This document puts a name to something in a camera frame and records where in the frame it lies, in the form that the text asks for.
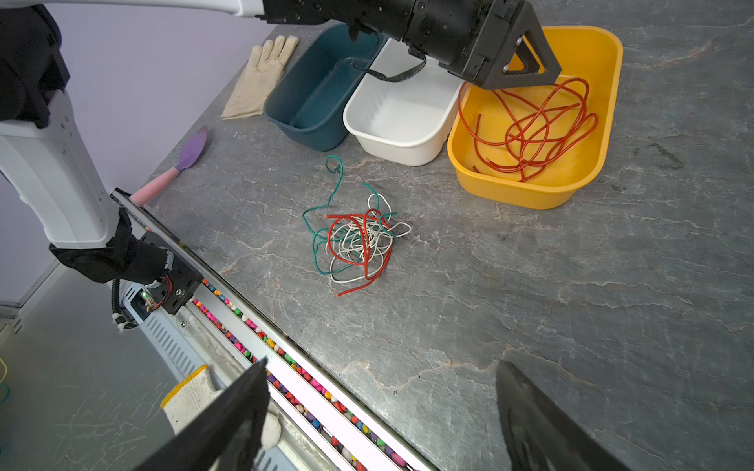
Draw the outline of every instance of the teal plastic bin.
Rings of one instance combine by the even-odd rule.
[[[291,139],[329,151],[348,134],[343,109],[387,38],[360,32],[352,42],[345,24],[320,34],[270,93],[265,117]]]

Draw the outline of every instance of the cotton glove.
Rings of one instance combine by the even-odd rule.
[[[262,114],[267,97],[283,76],[285,65],[298,43],[296,36],[287,39],[278,36],[274,44],[267,40],[264,46],[254,46],[221,118],[248,118]]]
[[[191,373],[162,400],[160,407],[178,435],[189,425],[223,390],[215,390],[207,365]],[[262,427],[262,448],[268,450],[280,440],[280,421],[270,412]]]

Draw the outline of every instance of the yellow plastic bin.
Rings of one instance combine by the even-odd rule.
[[[455,119],[448,139],[448,155],[455,167],[458,182],[464,190],[476,196],[533,210],[548,210],[560,206],[573,196],[576,190],[594,180],[602,169],[608,151],[623,62],[621,41],[604,29],[593,26],[549,26],[544,28],[544,35],[547,36],[547,41],[562,67],[557,83],[571,77],[581,77],[589,82],[587,109],[588,112],[597,113],[599,116],[596,129],[528,182],[518,182],[518,174],[499,173],[482,164],[474,151],[474,138],[466,131],[460,118]],[[528,87],[511,89],[510,92],[539,105],[552,89]],[[518,100],[511,99],[506,102],[517,117],[532,112],[530,108],[524,108],[525,105]],[[479,113],[483,115],[483,127],[487,130],[490,123],[494,123],[493,126],[499,124],[497,137],[502,138],[505,130],[512,124],[505,108],[490,91],[470,87],[461,108],[466,121],[472,127]],[[556,122],[552,129],[561,131],[563,127],[570,127],[571,124],[572,121]],[[483,137],[495,137],[490,135],[491,133],[480,132]],[[480,151],[483,149],[491,148],[480,144]],[[509,160],[513,160],[505,147],[493,148],[491,152],[488,158],[493,161],[498,160],[494,152],[505,153]],[[475,172],[474,166],[481,173]]]

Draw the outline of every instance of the purple spatula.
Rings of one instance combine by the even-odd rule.
[[[172,183],[183,170],[194,165],[199,154],[204,150],[205,142],[207,142],[207,126],[202,126],[181,149],[181,155],[178,156],[178,165],[171,167],[167,172],[141,187],[140,190],[131,195],[131,201],[137,206],[147,204],[149,200]]]

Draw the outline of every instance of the table surface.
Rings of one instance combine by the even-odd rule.
[[[625,47],[605,167],[563,206],[474,197],[446,151],[411,168],[349,136],[332,151],[345,164],[333,212],[363,211],[369,182],[413,234],[378,281],[337,298],[314,269],[301,219],[333,189],[329,153],[261,116],[221,121],[234,79],[187,134],[209,125],[206,154],[149,209],[442,470],[507,463],[500,359],[632,469],[745,469],[754,4],[536,8],[543,24],[601,26]],[[273,36],[301,37],[295,60],[322,28],[279,26]],[[326,225],[323,213],[311,219]]]

